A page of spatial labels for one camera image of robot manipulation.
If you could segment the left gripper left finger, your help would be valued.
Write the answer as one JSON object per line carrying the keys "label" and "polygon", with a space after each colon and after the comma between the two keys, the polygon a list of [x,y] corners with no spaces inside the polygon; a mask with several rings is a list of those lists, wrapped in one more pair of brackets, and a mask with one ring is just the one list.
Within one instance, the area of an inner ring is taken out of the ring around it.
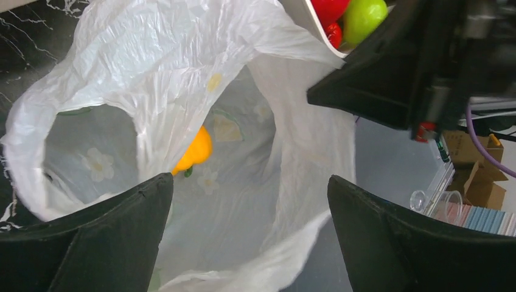
{"label": "left gripper left finger", "polygon": [[78,212],[1,234],[2,291],[147,291],[173,197],[162,173]]}

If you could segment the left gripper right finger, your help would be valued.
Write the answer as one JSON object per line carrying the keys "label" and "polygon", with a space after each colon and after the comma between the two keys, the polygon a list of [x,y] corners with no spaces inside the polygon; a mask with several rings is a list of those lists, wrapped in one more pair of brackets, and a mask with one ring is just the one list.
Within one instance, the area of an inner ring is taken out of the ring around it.
{"label": "left gripper right finger", "polygon": [[515,239],[413,212],[333,175],[330,213],[354,291],[514,291]]}

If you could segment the white plastic grocery bag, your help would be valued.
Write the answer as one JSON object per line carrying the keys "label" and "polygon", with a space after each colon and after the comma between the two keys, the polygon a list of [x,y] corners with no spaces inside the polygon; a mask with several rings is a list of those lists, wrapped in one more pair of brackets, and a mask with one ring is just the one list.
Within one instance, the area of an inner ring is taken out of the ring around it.
{"label": "white plastic grocery bag", "polygon": [[[205,126],[147,291],[280,291],[330,218],[329,178],[355,179],[354,116],[306,97],[342,63],[278,1],[92,1],[8,113],[14,205],[40,224],[172,175]],[[1,234],[35,225],[11,217]]]}

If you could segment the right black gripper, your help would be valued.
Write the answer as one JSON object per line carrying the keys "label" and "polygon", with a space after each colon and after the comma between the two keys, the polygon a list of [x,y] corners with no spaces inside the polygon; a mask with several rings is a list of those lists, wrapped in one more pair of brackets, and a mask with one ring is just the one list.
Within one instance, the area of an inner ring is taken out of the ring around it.
{"label": "right black gripper", "polygon": [[[386,19],[307,90],[311,105],[335,108],[397,130],[411,126],[424,10],[429,1],[397,1]],[[439,137],[470,120],[515,125],[515,1],[456,1],[438,9],[424,59],[433,65],[412,123],[412,137]]]}

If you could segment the orange yellow bell pepper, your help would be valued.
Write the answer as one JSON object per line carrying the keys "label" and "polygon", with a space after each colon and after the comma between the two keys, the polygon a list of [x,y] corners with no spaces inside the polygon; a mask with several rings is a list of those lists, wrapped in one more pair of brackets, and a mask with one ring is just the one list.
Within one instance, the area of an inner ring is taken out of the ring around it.
{"label": "orange yellow bell pepper", "polygon": [[179,172],[188,172],[194,165],[206,162],[213,151],[212,139],[205,126],[201,126],[185,154],[172,170],[175,176]]}

